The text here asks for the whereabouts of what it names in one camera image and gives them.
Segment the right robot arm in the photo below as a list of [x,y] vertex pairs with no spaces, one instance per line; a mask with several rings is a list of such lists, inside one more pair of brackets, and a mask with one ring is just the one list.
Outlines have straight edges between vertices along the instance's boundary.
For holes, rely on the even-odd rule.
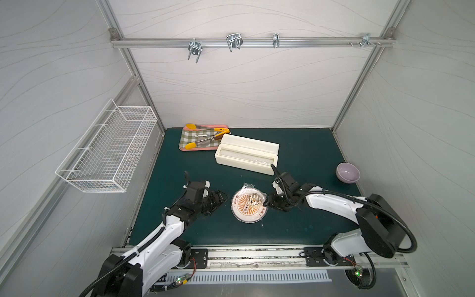
[[332,235],[316,252],[329,266],[354,254],[373,252],[389,259],[399,252],[411,254],[417,250],[413,232],[382,196],[355,197],[311,183],[299,184],[289,173],[280,173],[276,168],[273,171],[275,193],[267,198],[266,206],[287,212],[307,204],[357,224],[353,231]]

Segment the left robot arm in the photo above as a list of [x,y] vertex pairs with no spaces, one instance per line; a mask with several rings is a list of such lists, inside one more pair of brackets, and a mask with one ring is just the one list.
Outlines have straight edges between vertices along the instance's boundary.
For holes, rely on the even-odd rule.
[[199,262],[191,244],[181,235],[200,215],[211,215],[228,197],[211,190],[209,181],[188,182],[184,189],[184,194],[165,209],[161,224],[123,255],[110,255],[81,296],[143,297],[171,269],[197,268]]

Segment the white plastic wrap dispenser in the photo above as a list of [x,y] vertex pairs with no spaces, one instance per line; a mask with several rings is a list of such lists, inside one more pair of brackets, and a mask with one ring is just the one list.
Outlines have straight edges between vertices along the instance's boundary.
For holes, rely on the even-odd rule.
[[274,175],[280,145],[241,136],[226,134],[215,153],[219,165],[256,173]]

